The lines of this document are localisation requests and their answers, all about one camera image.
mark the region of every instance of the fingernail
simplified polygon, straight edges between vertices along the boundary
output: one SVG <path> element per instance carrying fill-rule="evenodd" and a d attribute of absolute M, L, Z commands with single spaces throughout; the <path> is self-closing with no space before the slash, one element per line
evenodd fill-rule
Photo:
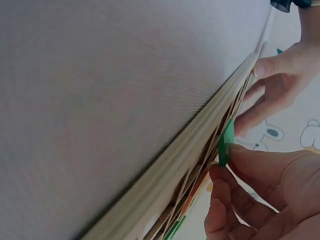
<path fill-rule="evenodd" d="M 262 78 L 265 75 L 265 72 L 265 67 L 260 64 L 256 64 L 253 69 L 253 75 L 258 79 Z"/>
<path fill-rule="evenodd" d="M 211 161 L 208 164 L 208 168 L 210 169 L 212 166 L 217 166 L 219 163 L 217 161 Z"/>
<path fill-rule="evenodd" d="M 210 206 L 211 206 L 212 204 L 217 204 L 217 203 L 221 203 L 221 201 L 220 201 L 218 198 L 214 198 L 214 199 L 212 199 L 212 200 L 210 201 Z"/>
<path fill-rule="evenodd" d="M 239 144 L 230 143 L 228 146 L 228 154 L 230 153 L 230 150 L 232 152 L 239 152 L 239 151 L 246 150 L 246 148 L 244 146 L 239 145 Z"/>

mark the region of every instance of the cartoon character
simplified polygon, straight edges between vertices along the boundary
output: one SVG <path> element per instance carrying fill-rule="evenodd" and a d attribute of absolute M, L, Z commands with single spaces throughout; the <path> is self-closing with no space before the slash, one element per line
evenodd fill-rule
<path fill-rule="evenodd" d="M 300 144 L 305 150 L 320 153 L 320 123 L 311 119 L 308 126 L 302 131 Z"/>
<path fill-rule="evenodd" d="M 252 150 L 268 152 L 268 147 L 262 142 L 264 136 L 281 141 L 284 138 L 284 132 L 272 125 L 268 125 L 267 121 L 262 121 L 258 126 L 251 128 L 244 137 L 237 137 L 236 141 L 243 145 L 249 145 Z"/>

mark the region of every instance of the hand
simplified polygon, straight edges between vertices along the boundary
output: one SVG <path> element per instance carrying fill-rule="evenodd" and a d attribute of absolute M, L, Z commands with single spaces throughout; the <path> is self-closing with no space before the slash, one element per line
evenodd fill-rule
<path fill-rule="evenodd" d="M 234 123 L 235 134 L 244 135 L 278 111 L 290 107 L 320 70 L 320 44 L 294 44 L 278 56 L 263 58 L 254 67 L 259 79 L 246 92 L 244 101 L 264 88 L 264 95 Z"/>
<path fill-rule="evenodd" d="M 231 146 L 229 154 L 233 172 L 279 213 L 256 201 L 226 167 L 214 164 L 204 221 L 208 240 L 319 239 L 320 155 L 251 151 L 239 145 Z"/>

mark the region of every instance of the blue cartoon eye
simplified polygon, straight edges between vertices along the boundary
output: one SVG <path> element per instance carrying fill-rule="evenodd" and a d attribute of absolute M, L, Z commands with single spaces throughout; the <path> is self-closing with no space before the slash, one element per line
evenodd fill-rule
<path fill-rule="evenodd" d="M 268 128 L 268 129 L 266 130 L 266 132 L 267 132 L 268 134 L 270 134 L 271 136 L 273 136 L 273 137 L 278 137 L 278 135 L 279 135 L 279 133 L 278 133 L 276 130 L 273 130 L 273 129 L 270 129 L 270 128 Z"/>

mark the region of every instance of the green clip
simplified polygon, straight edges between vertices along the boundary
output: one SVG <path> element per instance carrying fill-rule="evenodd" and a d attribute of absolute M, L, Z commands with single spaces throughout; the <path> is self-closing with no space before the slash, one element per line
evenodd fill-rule
<path fill-rule="evenodd" d="M 219 165 L 225 167 L 229 160 L 229 144 L 235 143 L 235 121 L 230 119 L 218 141 Z"/>

